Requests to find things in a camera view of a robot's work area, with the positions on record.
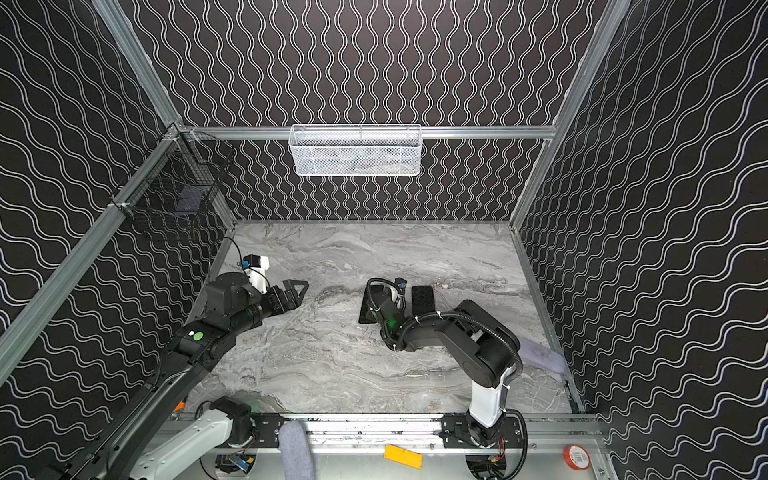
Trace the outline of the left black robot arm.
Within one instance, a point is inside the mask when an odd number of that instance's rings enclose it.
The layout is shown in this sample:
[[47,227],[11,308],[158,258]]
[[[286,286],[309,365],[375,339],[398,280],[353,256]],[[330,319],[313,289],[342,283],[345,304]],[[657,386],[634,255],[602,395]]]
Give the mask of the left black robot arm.
[[219,275],[205,287],[202,316],[162,350],[156,372],[96,439],[71,460],[45,467],[39,479],[127,479],[149,441],[180,402],[263,320],[298,309],[309,283],[285,280],[261,292],[244,273]]

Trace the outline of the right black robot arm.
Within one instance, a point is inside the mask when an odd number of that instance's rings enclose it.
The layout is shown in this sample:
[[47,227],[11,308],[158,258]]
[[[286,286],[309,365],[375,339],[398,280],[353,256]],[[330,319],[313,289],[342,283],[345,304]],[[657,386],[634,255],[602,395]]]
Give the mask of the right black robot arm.
[[521,342],[506,326],[471,300],[437,308],[431,286],[374,280],[365,287],[361,323],[375,323],[386,347],[415,352],[442,347],[472,382],[470,407],[458,438],[479,447],[501,442],[509,383],[522,373]]

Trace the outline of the black phone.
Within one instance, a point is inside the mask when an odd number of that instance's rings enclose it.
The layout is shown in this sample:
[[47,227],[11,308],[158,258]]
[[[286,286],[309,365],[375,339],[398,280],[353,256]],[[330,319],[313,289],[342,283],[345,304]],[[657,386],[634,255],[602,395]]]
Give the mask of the black phone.
[[371,298],[379,300],[385,297],[386,288],[383,285],[373,285],[368,288],[362,297],[358,323],[361,325],[373,325],[378,323],[376,314],[373,312]]

